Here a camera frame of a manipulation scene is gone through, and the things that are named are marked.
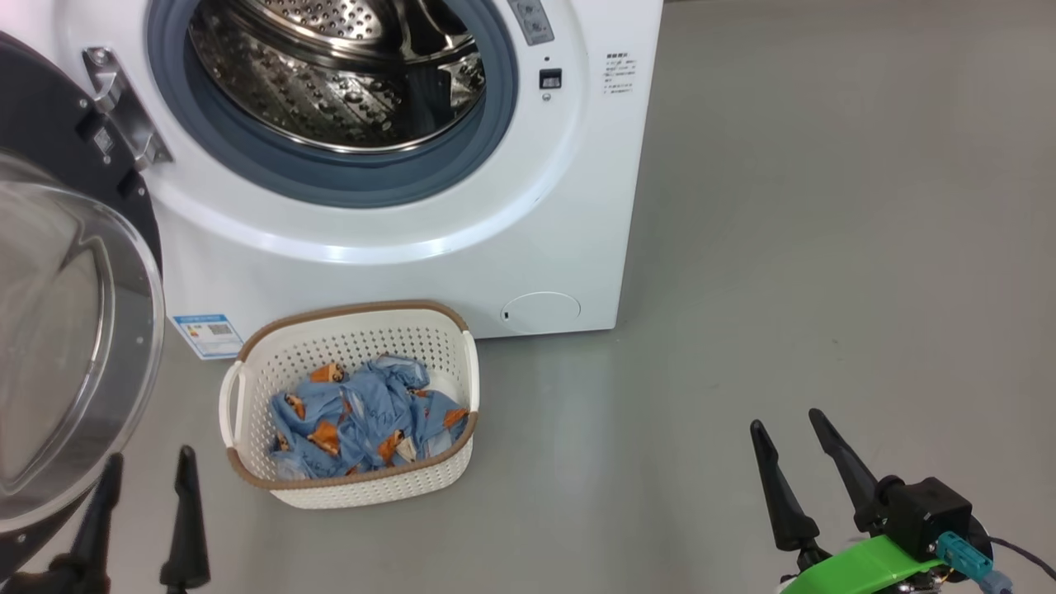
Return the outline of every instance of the teal connector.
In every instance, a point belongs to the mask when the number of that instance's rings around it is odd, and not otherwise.
[[[995,571],[994,561],[963,538],[951,532],[943,533],[935,549],[940,561],[968,576],[986,594],[1012,594],[1012,580]]]

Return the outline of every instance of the floor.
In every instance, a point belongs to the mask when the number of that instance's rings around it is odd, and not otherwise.
[[[157,591],[182,443],[203,591],[771,592],[794,556],[773,547],[753,419],[822,544],[856,536],[810,407],[878,476],[938,476],[1056,560],[1056,4],[680,2],[657,66],[619,327],[482,344],[460,481],[285,506],[228,467],[224,366],[171,333],[127,450],[113,592]]]

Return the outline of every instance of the white washing machine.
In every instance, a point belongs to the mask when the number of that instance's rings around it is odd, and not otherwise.
[[[661,4],[38,0],[0,27],[94,98],[62,142],[129,148],[167,314],[221,358],[367,301],[612,328]]]

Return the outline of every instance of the black cable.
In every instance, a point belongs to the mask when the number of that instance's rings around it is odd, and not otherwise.
[[[1053,579],[1056,579],[1056,570],[1054,570],[1052,565],[1050,565],[1049,563],[1042,561],[1040,557],[1038,557],[1034,553],[1031,553],[1026,549],[1023,549],[1022,546],[1017,546],[1017,545],[1008,542],[1007,540],[1005,540],[1003,538],[996,538],[996,537],[993,537],[993,536],[989,536],[989,535],[980,535],[980,536],[983,536],[983,538],[985,538],[986,540],[993,542],[994,544],[1000,544],[1001,546],[1004,546],[1005,549],[1008,549],[1011,551],[1015,551],[1016,553],[1019,553],[1020,555],[1023,556],[1024,559],[1026,559],[1027,561],[1030,561],[1030,562],[1034,563],[1035,565],[1041,568],[1041,571],[1043,571],[1046,574],[1049,574],[1049,577],[1051,577]]]

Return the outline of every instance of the clothes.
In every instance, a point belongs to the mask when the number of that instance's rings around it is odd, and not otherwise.
[[[429,372],[417,360],[381,355],[351,374],[331,364],[312,378],[271,398],[280,480],[401,466],[441,453],[466,430],[469,411],[425,390]]]

